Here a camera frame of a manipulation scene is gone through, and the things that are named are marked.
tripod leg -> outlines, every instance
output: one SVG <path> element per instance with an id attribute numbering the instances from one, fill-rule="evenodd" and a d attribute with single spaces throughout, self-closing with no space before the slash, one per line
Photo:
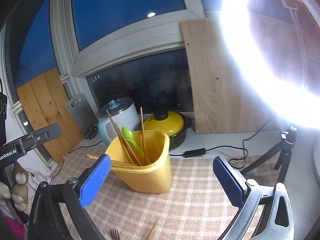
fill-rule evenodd
<path id="1" fill-rule="evenodd" d="M 281 164 L 282 164 L 282 162 L 283 162 L 283 158 L 284 158 L 284 153 L 281 151 L 281 152 L 280 152 L 280 155 L 279 155 L 279 158 L 278 158 L 278 160 L 277 160 L 277 163 L 276 163 L 276 165 L 275 165 L 275 170 L 276 170 L 276 171 L 279 170 L 279 168 L 280 168 L 280 166 L 281 166 Z"/>
<path id="2" fill-rule="evenodd" d="M 278 182 L 281 182 L 281 183 L 284 182 L 284 179 L 285 179 L 285 176 L 287 175 L 287 171 L 291 161 L 291 155 L 292 155 L 291 151 L 283 153 L 283 161 L 282 161 L 282 165 L 281 165 L 281 169 L 278 177 Z"/>
<path id="3" fill-rule="evenodd" d="M 248 173 L 249 171 L 252 171 L 253 169 L 257 168 L 270 158 L 272 158 L 274 155 L 276 155 L 280 151 L 280 142 L 274 145 L 270 150 L 268 150 L 264 155 L 262 155 L 258 160 L 256 160 L 254 163 L 251 163 L 248 167 L 245 167 L 241 174 L 244 175 Z"/>

black lid knob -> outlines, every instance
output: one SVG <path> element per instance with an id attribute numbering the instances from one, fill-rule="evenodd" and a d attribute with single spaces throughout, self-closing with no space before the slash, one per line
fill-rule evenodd
<path id="1" fill-rule="evenodd" d="M 168 111 L 160 110 L 154 113 L 153 115 L 155 117 L 155 120 L 157 121 L 163 121 L 168 118 Z"/>

green spoon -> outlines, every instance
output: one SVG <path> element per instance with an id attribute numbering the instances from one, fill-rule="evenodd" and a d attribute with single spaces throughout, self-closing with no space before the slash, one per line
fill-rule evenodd
<path id="1" fill-rule="evenodd" d="M 144 158 L 144 153 L 143 151 L 140 149 L 140 147 L 138 146 L 138 144 L 135 142 L 134 138 L 133 138 L 133 134 L 132 131 L 130 131 L 127 127 L 123 126 L 122 127 L 122 133 L 124 138 L 131 142 L 133 144 L 133 146 L 138 150 L 138 152 L 142 155 L 142 157 Z"/>

yellow pot lid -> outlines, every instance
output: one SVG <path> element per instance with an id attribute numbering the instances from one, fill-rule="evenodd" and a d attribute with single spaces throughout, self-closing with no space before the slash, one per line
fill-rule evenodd
<path id="1" fill-rule="evenodd" d="M 155 115 L 149 116 L 143 122 L 145 130 L 158 130 L 172 136 L 180 132 L 184 126 L 182 116 L 176 112 L 164 112 Z"/>

yellow plastic container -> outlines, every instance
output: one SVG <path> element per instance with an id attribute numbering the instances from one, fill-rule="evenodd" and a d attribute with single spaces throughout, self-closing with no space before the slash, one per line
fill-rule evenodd
<path id="1" fill-rule="evenodd" d="M 133 137 L 138 146 L 143 149 L 141 131 L 134 131 Z M 111 170 L 120 177 L 130 188 L 144 193 L 164 193 L 172 182 L 170 158 L 169 158 L 169 136 L 161 131 L 145 130 L 145 141 L 147 157 L 151 161 L 148 166 L 132 167 L 112 164 Z M 144 158 L 128 142 L 131 149 L 142 165 L 145 164 Z M 128 152 L 121 145 L 119 138 L 116 137 L 109 145 L 105 154 L 109 155 L 114 161 L 121 161 L 134 164 Z"/>

